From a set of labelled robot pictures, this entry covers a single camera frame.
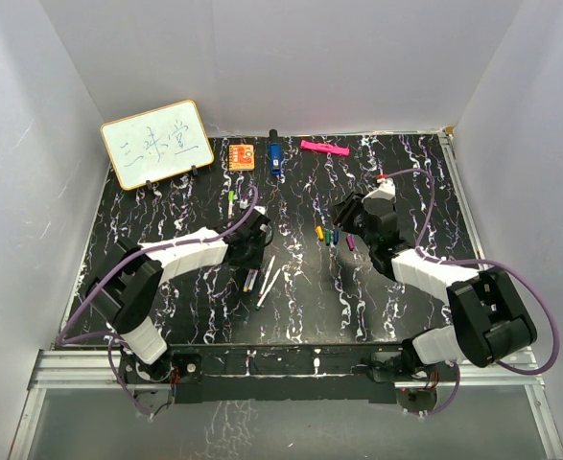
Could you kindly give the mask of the white pen orange end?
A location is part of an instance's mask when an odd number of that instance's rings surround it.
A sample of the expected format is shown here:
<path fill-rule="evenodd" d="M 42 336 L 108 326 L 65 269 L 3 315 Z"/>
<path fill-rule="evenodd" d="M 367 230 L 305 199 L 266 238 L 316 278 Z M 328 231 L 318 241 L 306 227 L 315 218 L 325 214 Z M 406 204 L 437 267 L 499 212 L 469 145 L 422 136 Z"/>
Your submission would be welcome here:
<path fill-rule="evenodd" d="M 246 276 L 246 280 L 244 283 L 244 287 L 243 287 L 243 292 L 249 292 L 251 290 L 251 280 L 253 279 L 255 270 L 254 269 L 250 269 L 247 273 Z"/>

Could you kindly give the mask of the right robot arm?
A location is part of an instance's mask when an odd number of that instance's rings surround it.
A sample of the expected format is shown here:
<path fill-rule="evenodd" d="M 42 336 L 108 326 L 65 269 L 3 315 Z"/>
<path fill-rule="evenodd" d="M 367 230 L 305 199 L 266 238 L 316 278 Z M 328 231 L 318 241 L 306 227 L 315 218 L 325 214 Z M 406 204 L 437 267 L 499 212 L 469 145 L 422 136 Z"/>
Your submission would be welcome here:
<path fill-rule="evenodd" d="M 536 341 L 534 322 L 503 269 L 425 260 L 401 235 L 395 206 L 385 199 L 352 193 L 332 207 L 331 217 L 341 231 L 363 241 L 378 273 L 451 310 L 451 325 L 404 340 L 398 356 L 376 362 L 379 369 L 423 380 L 438 363 L 468 360 L 484 368 Z"/>

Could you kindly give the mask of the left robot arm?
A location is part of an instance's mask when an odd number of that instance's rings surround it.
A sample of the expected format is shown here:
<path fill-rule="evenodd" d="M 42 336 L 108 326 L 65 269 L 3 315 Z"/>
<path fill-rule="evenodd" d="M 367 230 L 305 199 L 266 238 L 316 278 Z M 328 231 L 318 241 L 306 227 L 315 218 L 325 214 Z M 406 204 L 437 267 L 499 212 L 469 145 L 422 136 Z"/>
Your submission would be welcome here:
<path fill-rule="evenodd" d="M 235 228 L 202 227 L 158 244 L 120 239 L 90 274 L 86 294 L 91 307 L 135 355 L 137 373 L 161 382 L 170 376 L 173 361 L 168 343 L 150 318 L 158 288 L 209 266 L 257 269 L 270 241 L 270 219 L 257 208 L 244 213 Z"/>

